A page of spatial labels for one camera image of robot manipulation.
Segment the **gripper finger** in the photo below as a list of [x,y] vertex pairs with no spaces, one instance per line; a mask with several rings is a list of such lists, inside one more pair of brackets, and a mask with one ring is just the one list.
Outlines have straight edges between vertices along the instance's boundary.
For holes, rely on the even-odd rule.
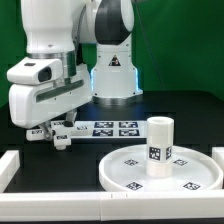
[[76,109],[67,112],[66,117],[65,117],[65,121],[64,121],[64,126],[65,127],[73,127],[75,119],[76,119],[76,115],[77,115],[77,110]]
[[46,141],[51,141],[53,138],[52,129],[50,126],[50,122],[43,122],[39,125],[40,129],[43,131],[44,139]]

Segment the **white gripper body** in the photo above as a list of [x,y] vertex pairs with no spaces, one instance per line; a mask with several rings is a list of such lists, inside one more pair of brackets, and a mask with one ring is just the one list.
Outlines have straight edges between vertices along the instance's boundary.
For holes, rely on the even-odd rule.
[[90,75],[79,72],[71,83],[55,88],[52,82],[37,86],[13,84],[9,91],[12,122],[30,129],[69,112],[92,98]]

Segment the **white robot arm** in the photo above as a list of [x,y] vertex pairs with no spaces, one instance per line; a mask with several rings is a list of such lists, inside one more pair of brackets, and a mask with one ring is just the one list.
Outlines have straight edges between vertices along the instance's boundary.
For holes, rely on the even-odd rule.
[[95,101],[123,105],[142,94],[132,63],[131,0],[20,0],[27,56],[8,70],[12,122],[38,126],[62,114],[70,127],[77,108]]

